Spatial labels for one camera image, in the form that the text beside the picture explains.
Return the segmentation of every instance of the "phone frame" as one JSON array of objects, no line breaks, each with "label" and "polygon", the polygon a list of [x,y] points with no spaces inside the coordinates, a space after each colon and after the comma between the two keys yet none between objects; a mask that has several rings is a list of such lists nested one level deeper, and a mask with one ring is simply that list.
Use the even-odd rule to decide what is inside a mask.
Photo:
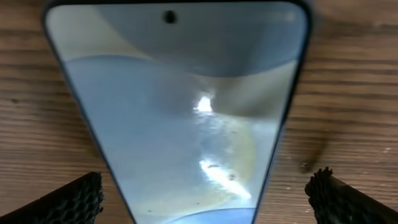
[{"label": "phone frame", "polygon": [[[259,208],[261,205],[262,200],[264,199],[264,193],[269,185],[269,180],[271,178],[271,173],[272,173],[272,169],[274,167],[274,162],[275,159],[277,157],[277,148],[279,147],[279,144],[283,138],[283,133],[284,133],[284,129],[285,129],[285,124],[286,124],[286,120],[287,120],[287,115],[289,114],[290,111],[290,106],[292,104],[292,99],[294,96],[294,93],[296,91],[296,86],[297,83],[299,81],[299,76],[300,76],[300,72],[302,71],[302,67],[303,64],[305,62],[305,55],[307,53],[307,49],[308,49],[308,45],[310,42],[310,37],[312,35],[312,31],[313,31],[313,11],[311,8],[311,4],[310,4],[310,0],[249,0],[249,2],[289,2],[292,4],[296,4],[297,6],[301,7],[305,13],[305,15],[307,16],[307,32],[305,34],[304,40],[303,40],[303,45],[302,45],[302,49],[301,49],[301,53],[299,55],[298,58],[298,64],[297,64],[297,68],[296,71],[294,73],[294,77],[292,80],[292,83],[290,84],[290,88],[289,88],[289,92],[288,92],[288,97],[287,97],[287,101],[285,102],[285,109],[283,111],[283,115],[282,118],[280,120],[279,123],[279,130],[278,130],[278,134],[276,136],[276,141],[274,143],[272,152],[271,152],[271,156],[270,156],[270,160],[268,163],[268,167],[265,173],[265,176],[263,178],[262,181],[262,186],[261,186],[261,192],[259,194],[259,198],[257,200],[257,204],[255,207],[255,212],[254,212],[254,216],[252,219],[252,224],[256,221],[257,218],[257,214],[259,213]],[[49,45],[50,45],[50,49],[52,51],[52,53],[54,54],[55,58],[57,59],[57,62],[60,66],[61,72],[62,72],[62,77],[64,78],[65,82],[67,83],[67,86],[70,90],[70,93],[72,95],[72,97],[75,99],[77,105],[78,105],[78,109],[80,110],[81,116],[88,128],[88,132],[91,136],[91,138],[94,141],[94,145],[97,148],[97,151],[99,151],[100,156],[103,158],[103,160],[106,163],[107,168],[110,171],[111,177],[114,181],[114,183],[116,184],[116,187],[118,188],[119,193],[121,194],[121,197],[123,199],[124,205],[127,208],[128,213],[130,214],[130,217],[132,218],[134,223],[137,223],[134,215],[132,214],[132,212],[130,211],[127,203],[126,203],[126,199],[124,198],[124,195],[121,193],[120,188],[119,188],[119,184],[116,181],[116,179],[114,178],[113,175],[113,171],[110,169],[110,166],[108,165],[108,162],[106,160],[106,158],[104,157],[102,148],[98,142],[98,139],[93,131],[93,129],[91,128],[92,125],[90,123],[90,120],[87,119],[87,115],[83,109],[83,106],[79,100],[79,98],[77,97],[76,91],[73,87],[73,85],[71,85],[71,82],[69,80],[69,77],[66,73],[65,67],[63,66],[63,63],[60,59],[59,54],[57,53],[57,51],[55,50],[55,46],[54,43],[52,42],[50,35],[49,35],[49,31],[47,30],[46,27],[46,18],[47,18],[47,13],[53,8],[53,7],[57,7],[57,6],[64,6],[64,5],[95,5],[95,4],[151,4],[151,3],[201,3],[201,2],[245,2],[243,0],[117,0],[117,1],[113,1],[113,0],[47,0],[47,2],[44,4],[43,8],[42,8],[42,12],[40,15],[40,22],[44,31],[44,36],[47,39]]]}]

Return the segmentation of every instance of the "wooden surface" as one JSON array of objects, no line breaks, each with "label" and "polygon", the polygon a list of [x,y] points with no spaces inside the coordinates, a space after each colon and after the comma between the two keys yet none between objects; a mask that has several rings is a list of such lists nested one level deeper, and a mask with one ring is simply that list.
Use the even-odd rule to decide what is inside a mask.
[{"label": "wooden surface", "polygon": [[[41,0],[0,0],[0,215],[89,171],[101,223],[131,223],[39,26]],[[315,223],[299,164],[398,210],[398,1],[316,1],[317,29],[258,223]]]}]

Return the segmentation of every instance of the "black mesh object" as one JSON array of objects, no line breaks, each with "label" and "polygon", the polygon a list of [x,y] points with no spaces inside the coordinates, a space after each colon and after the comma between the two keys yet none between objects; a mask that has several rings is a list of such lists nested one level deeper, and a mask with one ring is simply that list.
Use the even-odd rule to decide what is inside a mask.
[{"label": "black mesh object", "polygon": [[396,224],[398,213],[319,170],[305,186],[318,224]]},{"label": "black mesh object", "polygon": [[92,224],[102,212],[101,174],[90,172],[48,195],[0,217],[1,224]]}]

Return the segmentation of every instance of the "wooden table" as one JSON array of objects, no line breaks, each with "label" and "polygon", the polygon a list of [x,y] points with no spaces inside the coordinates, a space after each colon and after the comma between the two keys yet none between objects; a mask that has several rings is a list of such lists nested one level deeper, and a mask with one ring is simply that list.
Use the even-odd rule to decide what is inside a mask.
[{"label": "wooden table", "polygon": [[[299,164],[398,210],[398,1],[316,1],[318,24],[258,223],[315,223]],[[0,0],[0,215],[103,173],[101,223],[131,223],[39,24],[42,0]]]}]

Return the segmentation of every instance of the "phone screen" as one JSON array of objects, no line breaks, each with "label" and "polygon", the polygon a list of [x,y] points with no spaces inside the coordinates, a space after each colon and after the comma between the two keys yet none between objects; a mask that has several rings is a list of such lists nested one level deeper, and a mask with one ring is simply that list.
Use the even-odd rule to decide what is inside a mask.
[{"label": "phone screen", "polygon": [[253,222],[308,20],[291,2],[47,11],[48,38],[137,224]]}]

